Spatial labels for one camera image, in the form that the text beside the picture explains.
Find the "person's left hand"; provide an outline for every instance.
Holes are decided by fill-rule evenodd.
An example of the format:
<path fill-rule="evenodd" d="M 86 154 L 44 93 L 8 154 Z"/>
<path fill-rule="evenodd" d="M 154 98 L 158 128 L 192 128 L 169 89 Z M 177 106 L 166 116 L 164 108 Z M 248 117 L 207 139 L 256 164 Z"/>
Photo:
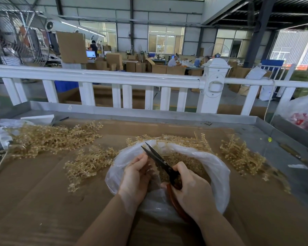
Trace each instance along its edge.
<path fill-rule="evenodd" d="M 131 198 L 138 207 L 146 196 L 148 183 L 151 179 L 149 169 L 151 165 L 147 162 L 148 156 L 142 153 L 135 157 L 124 169 L 118 194 L 121 197 Z"/>

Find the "forearm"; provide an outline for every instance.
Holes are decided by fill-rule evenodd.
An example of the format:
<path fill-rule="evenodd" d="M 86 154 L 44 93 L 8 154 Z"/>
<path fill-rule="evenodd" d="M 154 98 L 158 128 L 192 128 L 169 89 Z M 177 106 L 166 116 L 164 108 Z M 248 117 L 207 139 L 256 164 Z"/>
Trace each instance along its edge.
<path fill-rule="evenodd" d="M 219 212 L 203 217 L 199 227 L 207 246 L 244 246 L 242 239 Z"/>
<path fill-rule="evenodd" d="M 137 206 L 117 194 L 85 231 L 75 246 L 126 245 Z"/>

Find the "metal tray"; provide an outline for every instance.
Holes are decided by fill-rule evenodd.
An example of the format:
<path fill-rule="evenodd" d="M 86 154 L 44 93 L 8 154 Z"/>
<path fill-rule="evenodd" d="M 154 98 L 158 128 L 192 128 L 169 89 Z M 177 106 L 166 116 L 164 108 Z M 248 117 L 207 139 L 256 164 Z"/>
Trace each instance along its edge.
<path fill-rule="evenodd" d="M 287 144 L 303 158 L 308 160 L 308 147 L 300 143 L 303 140 L 306 142 L 305 139 L 307 137 L 301 134 L 306 132 L 297 130 L 297 135 L 295 136 L 295 132 L 292 131 L 290 133 L 292 136 L 304 138 L 303 140 L 292 139 L 285 134 L 290 131 L 287 130 L 288 126 L 283 126 L 283 119 L 279 117 L 277 117 L 275 123 L 273 122 L 272 124 L 277 125 L 278 128 L 283 128 L 283 132 L 285 133 L 255 116 L 152 111 L 126 108 L 121 108 L 117 111 L 116 108 L 109 107 L 29 101 L 0 110 L 0 119 L 19 119 L 23 116 L 49 114 L 54 114 L 58 119 L 69 116 L 70 118 L 79 119 L 111 119 L 145 123 L 192 125 L 203 128 L 232 128 L 242 140 L 246 141 L 250 150 L 258 152 L 266 157 L 272 166 L 276 167 L 287 176 L 292 188 L 292 194 L 308 207 L 308 169 L 288 167 L 288 165 L 302 164 L 302 162 L 279 146 L 281 143 Z"/>

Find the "scissors handle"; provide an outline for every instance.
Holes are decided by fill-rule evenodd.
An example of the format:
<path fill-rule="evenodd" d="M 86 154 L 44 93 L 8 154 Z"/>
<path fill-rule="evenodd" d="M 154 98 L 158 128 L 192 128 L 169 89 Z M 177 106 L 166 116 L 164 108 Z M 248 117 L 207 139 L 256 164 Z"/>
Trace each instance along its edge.
<path fill-rule="evenodd" d="M 179 216 L 186 222 L 189 224 L 196 224 L 195 221 L 190 217 L 190 215 L 188 215 L 184 209 L 181 207 L 181 205 L 179 204 L 173 190 L 171 187 L 171 184 L 168 183 L 166 185 L 166 190 L 168 191 L 168 196 L 169 199 L 172 203 L 172 206 L 175 208 L 175 210 L 177 211 L 177 213 L 179 214 Z"/>

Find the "white shirt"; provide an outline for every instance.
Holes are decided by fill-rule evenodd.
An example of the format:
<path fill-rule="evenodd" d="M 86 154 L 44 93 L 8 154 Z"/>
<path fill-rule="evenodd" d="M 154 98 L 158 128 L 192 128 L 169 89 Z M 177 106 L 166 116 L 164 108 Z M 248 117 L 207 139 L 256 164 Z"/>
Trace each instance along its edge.
<path fill-rule="evenodd" d="M 177 63 L 176 61 L 174 60 L 174 58 L 170 59 L 169 62 L 168 62 L 168 66 L 176 66 Z"/>

